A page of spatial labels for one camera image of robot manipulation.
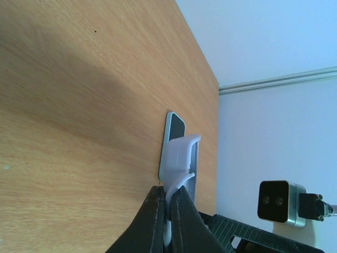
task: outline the gray camera housing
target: gray camera housing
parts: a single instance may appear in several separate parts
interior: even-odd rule
[[[292,227],[304,227],[306,219],[299,217],[300,193],[306,193],[300,184],[285,180],[261,182],[258,217]]]

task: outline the white plastic hook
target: white plastic hook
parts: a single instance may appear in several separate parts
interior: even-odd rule
[[[171,198],[181,186],[185,186],[193,202],[195,201],[197,152],[199,134],[189,134],[168,142],[164,157],[164,191],[166,192],[166,213],[164,244],[169,246],[171,232]]]

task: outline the wood grain surface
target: wood grain surface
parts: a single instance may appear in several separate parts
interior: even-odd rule
[[[0,0],[0,252],[104,252],[159,184],[171,110],[214,214],[218,100],[174,0]]]

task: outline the white wall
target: white wall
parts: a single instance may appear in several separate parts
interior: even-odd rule
[[[337,65],[337,4],[176,0],[220,86]]]
[[[271,231],[257,217],[263,180],[288,180],[337,204],[337,79],[220,97],[218,213]],[[335,252],[337,218],[316,224]]]

